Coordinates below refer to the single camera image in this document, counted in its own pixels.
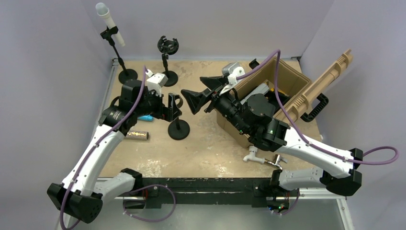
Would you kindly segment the black clip mic stand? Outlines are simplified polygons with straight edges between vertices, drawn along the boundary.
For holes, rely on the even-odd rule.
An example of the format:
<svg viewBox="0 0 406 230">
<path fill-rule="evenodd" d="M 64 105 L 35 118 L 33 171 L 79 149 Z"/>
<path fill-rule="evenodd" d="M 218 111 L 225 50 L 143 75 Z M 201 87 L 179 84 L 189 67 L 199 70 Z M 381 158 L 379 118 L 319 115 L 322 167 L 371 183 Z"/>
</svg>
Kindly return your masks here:
<svg viewBox="0 0 406 230">
<path fill-rule="evenodd" d="M 179 95 L 179 99 L 177 100 L 177 104 L 179 102 L 183 103 L 183 99 Z M 168 126 L 168 135 L 174 140 L 183 140 L 185 139 L 190 133 L 190 126 L 185 120 L 181 120 L 180 116 L 171 122 Z"/>
</svg>

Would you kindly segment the blue microphone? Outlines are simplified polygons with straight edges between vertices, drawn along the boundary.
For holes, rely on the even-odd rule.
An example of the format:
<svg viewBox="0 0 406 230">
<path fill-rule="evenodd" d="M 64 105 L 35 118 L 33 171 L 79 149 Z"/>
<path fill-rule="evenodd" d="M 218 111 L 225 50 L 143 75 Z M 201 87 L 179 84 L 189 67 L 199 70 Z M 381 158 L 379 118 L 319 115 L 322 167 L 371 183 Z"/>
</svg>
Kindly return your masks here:
<svg viewBox="0 0 406 230">
<path fill-rule="evenodd" d="M 144 116 L 140 116 L 137 118 L 138 120 L 141 121 L 146 121 L 146 122 L 152 122 L 154 121 L 154 117 L 152 117 L 151 115 L 144 115 Z"/>
</svg>

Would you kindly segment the glitter rhinestone microphone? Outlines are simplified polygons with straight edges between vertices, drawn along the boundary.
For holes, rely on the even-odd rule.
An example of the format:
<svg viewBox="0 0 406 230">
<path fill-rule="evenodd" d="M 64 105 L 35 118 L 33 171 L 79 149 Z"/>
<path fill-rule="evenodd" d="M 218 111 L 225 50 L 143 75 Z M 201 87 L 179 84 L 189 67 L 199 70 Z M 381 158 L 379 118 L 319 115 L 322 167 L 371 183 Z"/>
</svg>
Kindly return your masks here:
<svg viewBox="0 0 406 230">
<path fill-rule="evenodd" d="M 125 136 L 126 139 L 131 139 L 131 140 L 142 140 L 142 141 L 147 141 L 149 140 L 149 132 L 147 131 L 138 131 L 138 130 L 132 130 L 127 133 Z"/>
</svg>

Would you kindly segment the black shockmount mic stand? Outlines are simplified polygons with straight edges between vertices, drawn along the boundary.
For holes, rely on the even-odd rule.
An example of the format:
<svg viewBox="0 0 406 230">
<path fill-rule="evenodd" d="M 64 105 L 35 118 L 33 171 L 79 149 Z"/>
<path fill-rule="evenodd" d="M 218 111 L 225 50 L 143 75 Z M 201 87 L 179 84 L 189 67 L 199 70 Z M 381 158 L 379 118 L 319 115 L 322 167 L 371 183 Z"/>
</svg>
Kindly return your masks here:
<svg viewBox="0 0 406 230">
<path fill-rule="evenodd" d="M 176 38 L 169 40 L 163 35 L 158 41 L 158 49 L 161 53 L 161 59 L 163 62 L 164 72 L 168 78 L 167 82 L 164 86 L 171 87 L 174 86 L 178 82 L 178 75 L 176 72 L 169 70 L 168 59 L 170 55 L 174 55 L 179 50 L 179 42 Z"/>
</svg>

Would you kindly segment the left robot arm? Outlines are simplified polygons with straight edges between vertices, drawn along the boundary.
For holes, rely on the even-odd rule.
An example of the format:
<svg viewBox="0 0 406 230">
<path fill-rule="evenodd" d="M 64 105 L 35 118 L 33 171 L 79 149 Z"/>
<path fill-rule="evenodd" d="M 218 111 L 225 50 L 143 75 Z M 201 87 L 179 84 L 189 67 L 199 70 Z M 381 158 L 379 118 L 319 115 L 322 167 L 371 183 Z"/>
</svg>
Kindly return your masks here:
<svg viewBox="0 0 406 230">
<path fill-rule="evenodd" d="M 59 223 L 65 229 L 64 218 L 71 216 L 77 222 L 91 223 L 102 206 L 122 194 L 145 198 L 157 192 L 161 185 L 145 185 L 141 173 L 125 168 L 117 176 L 101 183 L 97 179 L 112 152 L 123 141 L 139 117 L 151 115 L 168 122 L 181 115 L 182 98 L 163 94 L 142 80 L 129 80 L 121 94 L 115 97 L 99 119 L 94 136 L 78 163 L 62 182 L 50 184 L 47 194 L 59 210 Z"/>
</svg>

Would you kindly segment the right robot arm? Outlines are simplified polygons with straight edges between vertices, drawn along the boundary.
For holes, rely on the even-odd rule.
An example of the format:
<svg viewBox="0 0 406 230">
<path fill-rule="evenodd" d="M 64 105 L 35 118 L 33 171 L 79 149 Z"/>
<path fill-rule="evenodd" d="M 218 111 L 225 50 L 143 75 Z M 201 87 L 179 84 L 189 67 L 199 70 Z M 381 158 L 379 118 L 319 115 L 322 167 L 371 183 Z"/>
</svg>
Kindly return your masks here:
<svg viewBox="0 0 406 230">
<path fill-rule="evenodd" d="M 247 135 L 251 146 L 263 151 L 280 152 L 313 164 L 309 170 L 275 170 L 269 189 L 275 195 L 302 187 L 321 187 L 341 195 L 352 196 L 361 187 L 362 174 L 357 160 L 360 149 L 342 150 L 325 144 L 316 147 L 316 140 L 300 137 L 288 123 L 274 118 L 275 106 L 265 95 L 256 93 L 240 102 L 233 94 L 221 93 L 224 77 L 201 77 L 206 86 L 202 92 L 182 89 L 191 112 L 216 110 L 239 134 Z"/>
</svg>

